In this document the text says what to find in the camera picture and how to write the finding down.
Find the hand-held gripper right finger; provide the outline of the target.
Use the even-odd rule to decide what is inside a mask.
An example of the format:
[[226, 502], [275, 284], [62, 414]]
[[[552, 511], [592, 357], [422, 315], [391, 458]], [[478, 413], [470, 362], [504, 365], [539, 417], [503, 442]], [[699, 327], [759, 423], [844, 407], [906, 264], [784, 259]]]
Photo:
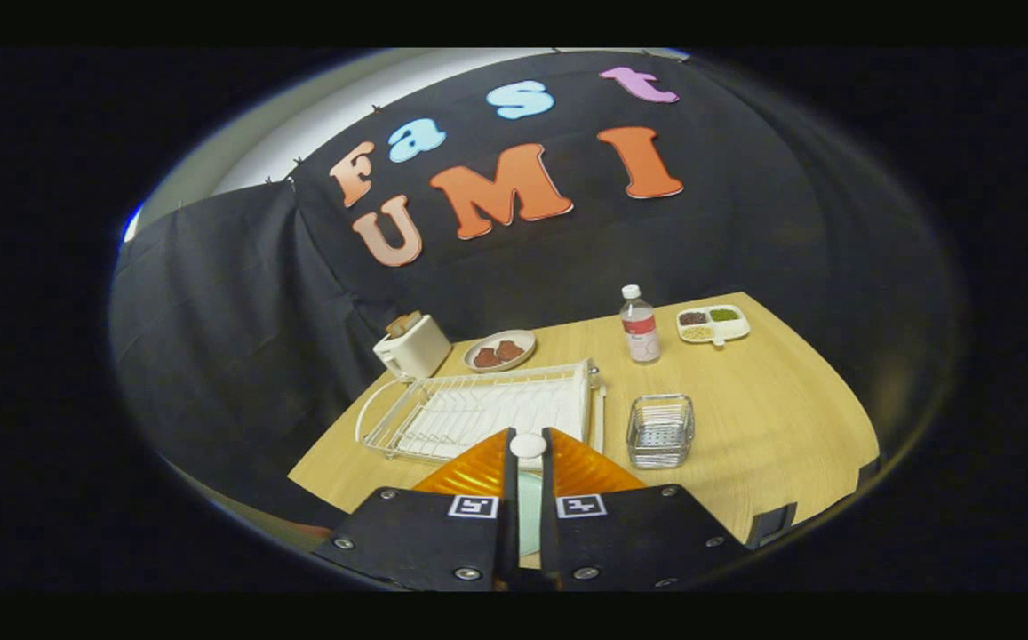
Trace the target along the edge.
[[693, 590], [750, 549], [681, 484], [647, 485], [557, 429], [543, 434], [539, 571], [560, 592]]

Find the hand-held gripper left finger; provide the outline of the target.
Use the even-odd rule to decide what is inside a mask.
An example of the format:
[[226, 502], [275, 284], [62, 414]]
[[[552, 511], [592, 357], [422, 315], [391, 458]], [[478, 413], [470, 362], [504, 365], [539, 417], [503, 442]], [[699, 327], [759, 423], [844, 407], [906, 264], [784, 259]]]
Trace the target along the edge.
[[519, 571], [518, 466], [510, 429], [482, 441], [436, 470], [446, 482], [482, 453], [495, 483], [465, 489], [397, 489], [368, 495], [313, 550], [313, 559], [386, 590], [507, 591]]

